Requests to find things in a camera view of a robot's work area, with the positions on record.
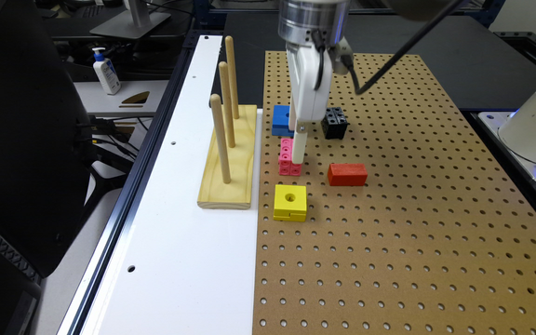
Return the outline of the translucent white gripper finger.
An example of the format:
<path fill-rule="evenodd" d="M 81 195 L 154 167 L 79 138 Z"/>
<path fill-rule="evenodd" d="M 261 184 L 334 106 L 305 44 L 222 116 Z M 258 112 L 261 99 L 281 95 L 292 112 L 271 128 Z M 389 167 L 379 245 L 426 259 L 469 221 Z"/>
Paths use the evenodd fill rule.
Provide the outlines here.
<path fill-rule="evenodd" d="M 289 112 L 288 112 L 288 130 L 289 131 L 295 131 L 296 128 L 296 112 L 295 112 L 295 105 L 294 105 L 294 99 L 290 98 L 290 104 L 289 104 Z"/>
<path fill-rule="evenodd" d="M 307 142 L 307 133 L 298 132 L 294 133 L 293 144 L 291 149 L 291 162 L 296 165 L 303 163 L 305 146 Z"/>

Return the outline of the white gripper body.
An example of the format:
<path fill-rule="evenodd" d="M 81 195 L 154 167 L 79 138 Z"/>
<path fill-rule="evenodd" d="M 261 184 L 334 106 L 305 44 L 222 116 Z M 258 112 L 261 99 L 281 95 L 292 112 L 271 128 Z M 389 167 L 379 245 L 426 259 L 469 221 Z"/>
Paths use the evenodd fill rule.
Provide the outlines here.
<path fill-rule="evenodd" d="M 314 46 L 287 43 L 291 106 L 297 122 L 323 119 L 332 79 L 332 64 L 326 51 Z"/>

